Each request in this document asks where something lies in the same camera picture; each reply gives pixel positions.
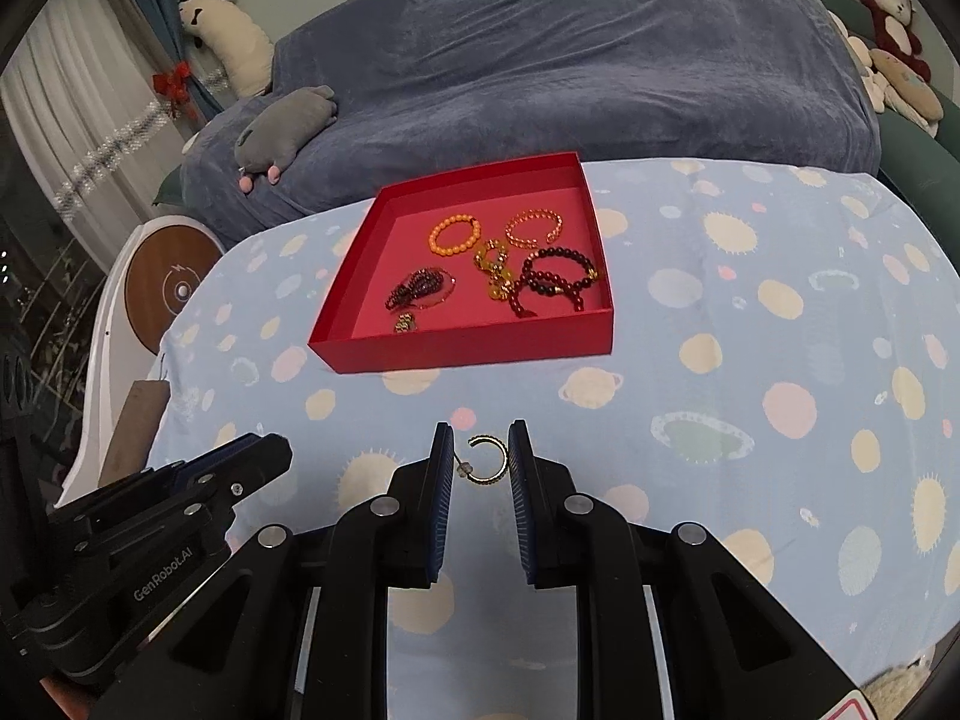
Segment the polka dot sheet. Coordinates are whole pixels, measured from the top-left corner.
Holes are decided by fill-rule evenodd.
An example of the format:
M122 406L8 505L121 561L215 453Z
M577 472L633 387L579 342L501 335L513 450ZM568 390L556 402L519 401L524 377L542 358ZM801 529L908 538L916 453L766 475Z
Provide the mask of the polka dot sheet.
M439 420L490 472L467 438L525 418L539 455L633 522L707 525L858 683L913 659L960 617L960 279L943 252L863 175L584 169L613 355L334 374L306 338L360 203L248 239L203 281L162 341L173 395L151 465L288 437L293 466L238 507L237 546L382 493ZM574 716L573 593L524 583L510 485L454 479L440 581L394 592L390 620L394 720Z

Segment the bracelet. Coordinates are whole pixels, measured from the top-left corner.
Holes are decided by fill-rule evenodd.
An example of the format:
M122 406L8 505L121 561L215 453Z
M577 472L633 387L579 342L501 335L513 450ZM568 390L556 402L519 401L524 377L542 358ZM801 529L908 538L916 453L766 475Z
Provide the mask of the bracelet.
M496 252L496 258L493 261L487 259L487 255ZM510 290L514 283L514 275L507 268L507 247L496 239L491 239L480 247L477 254L473 255L473 261L477 268L485 274L490 274L490 285L487 293L493 300L506 300L510 296Z
M542 248L533 254L528 254L527 258L523 261L523 269L521 274L528 274L528 272L532 272L534 269L534 260L545 257L565 257L568 260L573 260L584 269L586 275L579 281L574 281L570 285L574 290L585 290L587 287L592 285L593 282L600 278L600 272L594 268L593 263L589 260L587 255L581 254L579 251L574 251L572 248L560 247Z
M549 218L549 220L554 221L556 226L546 234L546 242L548 244L552 244L552 242L560 237L560 230L563 230L563 217L554 211L538 208L534 211L524 211L522 214L517 214L507 222L507 229L505 230L507 241L517 248L539 248L539 242L536 238L517 238L514 235L514 229L517 225L525 221L534 220L534 218Z
M437 268L421 268L419 271L414 271L408 275L394 287L384 306L387 311L407 308L415 300L435 295L442 288L443 271Z
M510 302L512 312L518 319L529 319L536 317L536 314L520 305L520 290L529 287L538 295L545 295L548 298L555 298L557 295L566 295L573 303L574 311L584 309L584 298L580 295L580 290L570 284L568 280L557 274L545 274L540 271L525 271L517 281L512 284L507 300Z
M467 238L462 244L456 245L456 247L441 247L437 244L437 237L440 233L443 232L446 228L450 227L452 224L458 223L458 221L465 221L470 224L472 227L472 233L470 237ZM445 218L440 224L433 228L430 233L430 251L434 254L440 255L440 257L452 257L455 254L461 254L470 248L480 240L480 223L476 217L472 217L469 214L454 214L452 217Z

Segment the wooden disc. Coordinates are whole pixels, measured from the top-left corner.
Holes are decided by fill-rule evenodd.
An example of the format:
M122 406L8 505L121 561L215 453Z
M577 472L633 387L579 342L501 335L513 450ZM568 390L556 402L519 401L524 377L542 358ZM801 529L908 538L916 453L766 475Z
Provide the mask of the wooden disc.
M183 224L157 230L137 248L124 300L133 332L152 353L220 256L208 235Z

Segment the blue blanket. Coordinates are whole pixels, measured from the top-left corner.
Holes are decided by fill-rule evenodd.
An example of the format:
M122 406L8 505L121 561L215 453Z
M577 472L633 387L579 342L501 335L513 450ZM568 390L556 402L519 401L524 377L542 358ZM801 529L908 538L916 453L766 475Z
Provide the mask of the blue blanket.
M813 0L351 0L277 43L274 91L200 134L184 197L228 247L438 170L549 151L877 171L880 137ZM233 142L301 86L340 120L275 187Z

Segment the dark red beaded bracelet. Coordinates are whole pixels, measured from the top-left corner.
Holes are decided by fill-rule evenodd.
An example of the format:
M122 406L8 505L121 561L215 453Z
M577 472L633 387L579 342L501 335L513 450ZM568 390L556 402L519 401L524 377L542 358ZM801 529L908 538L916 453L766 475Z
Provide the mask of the dark red beaded bracelet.
M581 268L584 269L584 271L587 271L587 274L582 279L574 281L570 284L570 287L573 288L573 290L585 290L600 278L599 272L594 268L593 263L589 260L587 255L582 254L577 250L573 250L572 248L564 247L542 248L533 254L527 255L527 258L523 261L523 269L521 273L531 274L534 272L534 261L545 257L565 257L568 260L573 260L573 262L577 263Z
M573 303L574 311L582 311L584 309L584 298L580 295L580 290L576 289L562 276L546 274L540 271L525 271L520 278L514 282L510 290L510 296L507 298L512 312L514 312L519 319L536 317L534 312L520 305L520 290L524 287L529 287L538 295L544 295L548 298L553 298L556 295L566 295L570 298L570 302Z

